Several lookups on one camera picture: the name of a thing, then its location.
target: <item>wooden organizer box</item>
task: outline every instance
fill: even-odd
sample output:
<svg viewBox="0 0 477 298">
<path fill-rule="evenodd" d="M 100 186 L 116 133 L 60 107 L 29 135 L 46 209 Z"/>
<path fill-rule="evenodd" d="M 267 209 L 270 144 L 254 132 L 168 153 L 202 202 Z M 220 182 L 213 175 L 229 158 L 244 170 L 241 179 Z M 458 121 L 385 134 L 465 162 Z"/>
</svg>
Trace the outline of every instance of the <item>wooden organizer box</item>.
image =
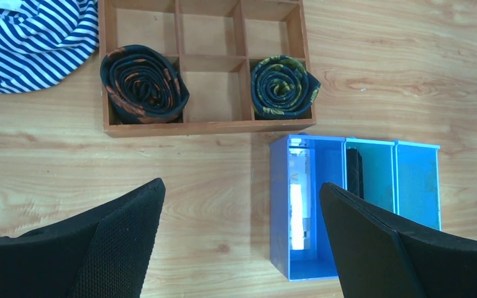
<svg viewBox="0 0 477 298">
<path fill-rule="evenodd" d="M 100 55 L 146 45 L 180 70 L 189 102 L 175 123 L 125 125 L 103 88 L 104 130 L 112 137 L 302 130 L 301 119 L 256 120 L 251 70 L 290 55 L 309 69 L 302 0 L 99 0 Z"/>
</svg>

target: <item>wooden divider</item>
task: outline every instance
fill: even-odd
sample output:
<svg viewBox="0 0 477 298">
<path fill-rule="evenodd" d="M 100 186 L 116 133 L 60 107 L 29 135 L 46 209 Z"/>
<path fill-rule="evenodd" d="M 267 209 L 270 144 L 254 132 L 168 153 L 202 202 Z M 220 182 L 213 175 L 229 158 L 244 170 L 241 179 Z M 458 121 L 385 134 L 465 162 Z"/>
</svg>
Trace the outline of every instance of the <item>wooden divider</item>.
<svg viewBox="0 0 477 298">
<path fill-rule="evenodd" d="M 310 69 L 302 0 L 99 0 L 100 55 L 127 44 L 174 61 L 190 98 L 179 123 L 124 125 L 103 90 L 104 131 L 113 137 L 302 130 L 303 119 L 255 120 L 251 70 L 271 55 Z"/>
</svg>

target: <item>blue plastic container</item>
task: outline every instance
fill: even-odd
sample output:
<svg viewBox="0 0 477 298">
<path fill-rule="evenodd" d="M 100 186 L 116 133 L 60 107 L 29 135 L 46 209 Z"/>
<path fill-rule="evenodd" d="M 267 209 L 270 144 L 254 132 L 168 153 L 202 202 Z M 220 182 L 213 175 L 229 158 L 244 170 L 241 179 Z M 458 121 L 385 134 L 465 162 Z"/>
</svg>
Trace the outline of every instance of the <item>blue plastic container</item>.
<svg viewBox="0 0 477 298">
<path fill-rule="evenodd" d="M 349 148 L 363 160 L 366 201 L 440 229 L 438 146 L 288 135 L 270 145 L 270 258 L 290 281 L 338 277 L 319 191 L 326 182 L 347 188 Z"/>
</svg>

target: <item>blue storage box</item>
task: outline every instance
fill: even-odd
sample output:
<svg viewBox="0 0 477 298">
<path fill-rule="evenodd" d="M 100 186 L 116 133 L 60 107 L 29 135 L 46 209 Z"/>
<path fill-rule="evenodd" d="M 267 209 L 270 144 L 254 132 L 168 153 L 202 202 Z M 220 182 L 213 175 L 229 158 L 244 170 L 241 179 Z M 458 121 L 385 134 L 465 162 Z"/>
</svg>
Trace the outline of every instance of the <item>blue storage box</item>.
<svg viewBox="0 0 477 298">
<path fill-rule="evenodd" d="M 318 196 L 326 182 L 347 188 L 351 148 L 363 161 L 366 201 L 441 229 L 438 146 L 288 135 L 270 145 L 270 259 L 290 281 L 338 277 Z"/>
</svg>

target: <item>wood grain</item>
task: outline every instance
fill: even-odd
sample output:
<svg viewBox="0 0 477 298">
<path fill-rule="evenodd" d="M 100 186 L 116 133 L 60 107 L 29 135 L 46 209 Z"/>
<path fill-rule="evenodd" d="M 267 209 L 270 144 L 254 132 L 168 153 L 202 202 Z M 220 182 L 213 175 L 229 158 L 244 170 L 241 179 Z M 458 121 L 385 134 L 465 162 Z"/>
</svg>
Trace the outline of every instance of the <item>wood grain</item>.
<svg viewBox="0 0 477 298">
<path fill-rule="evenodd" d="M 477 239 L 477 1 L 305 1 L 323 87 L 308 133 L 441 144 L 443 229 Z M 94 56 L 59 86 L 0 96 L 0 236 L 155 178 L 167 186 L 142 297 L 342 297 L 268 260 L 269 150 L 283 133 L 110 138 Z"/>
</svg>

